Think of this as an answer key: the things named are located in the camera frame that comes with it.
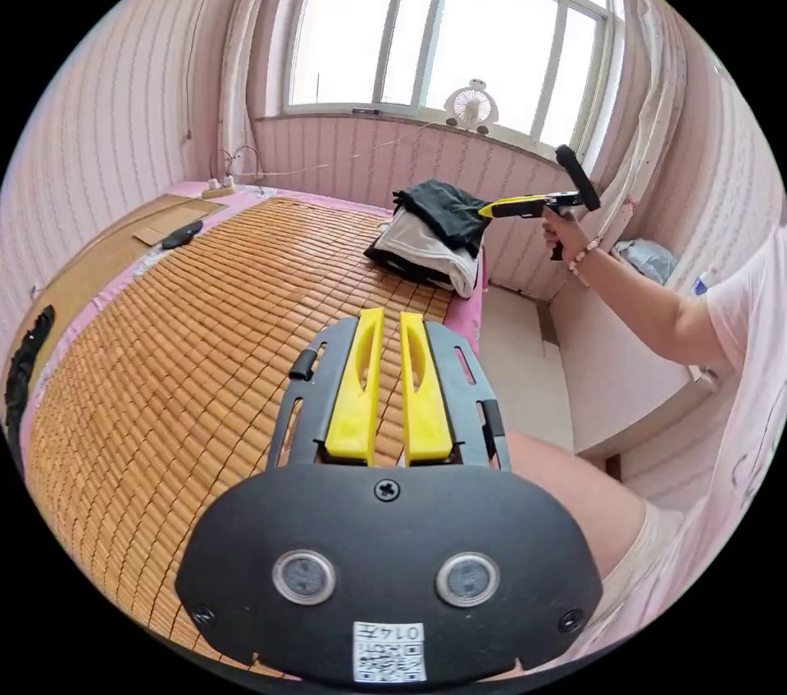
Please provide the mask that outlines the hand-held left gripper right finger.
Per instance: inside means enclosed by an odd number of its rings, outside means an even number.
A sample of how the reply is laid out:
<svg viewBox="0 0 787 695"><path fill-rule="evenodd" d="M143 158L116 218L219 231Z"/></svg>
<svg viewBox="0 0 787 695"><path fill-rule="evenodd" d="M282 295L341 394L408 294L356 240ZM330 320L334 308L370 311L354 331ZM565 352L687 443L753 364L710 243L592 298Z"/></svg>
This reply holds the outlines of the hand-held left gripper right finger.
<svg viewBox="0 0 787 695"><path fill-rule="evenodd" d="M403 454L406 466L448 460L453 436L423 316L399 319L403 382Z"/></svg>

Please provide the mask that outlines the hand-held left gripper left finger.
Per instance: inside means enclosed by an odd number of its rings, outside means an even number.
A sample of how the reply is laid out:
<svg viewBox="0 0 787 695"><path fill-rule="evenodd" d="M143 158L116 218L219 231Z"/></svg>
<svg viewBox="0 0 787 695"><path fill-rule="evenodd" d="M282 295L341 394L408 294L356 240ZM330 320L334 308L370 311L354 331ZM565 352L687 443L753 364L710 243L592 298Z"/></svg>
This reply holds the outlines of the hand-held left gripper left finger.
<svg viewBox="0 0 787 695"><path fill-rule="evenodd" d="M343 368L325 451L334 460L371 466L375 455L384 309L365 309L357 318Z"/></svg>

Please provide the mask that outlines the person's right hand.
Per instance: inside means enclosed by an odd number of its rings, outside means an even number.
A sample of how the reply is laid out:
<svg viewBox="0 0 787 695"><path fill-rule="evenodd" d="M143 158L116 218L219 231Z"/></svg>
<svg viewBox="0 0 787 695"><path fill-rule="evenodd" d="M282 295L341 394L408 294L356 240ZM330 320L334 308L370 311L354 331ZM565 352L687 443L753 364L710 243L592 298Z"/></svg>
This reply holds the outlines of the person's right hand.
<svg viewBox="0 0 787 695"><path fill-rule="evenodd" d="M572 273L598 246L598 240L590 239L569 211L558 213L544 208L542 231L547 247L552 251L560 249L559 259Z"/></svg>

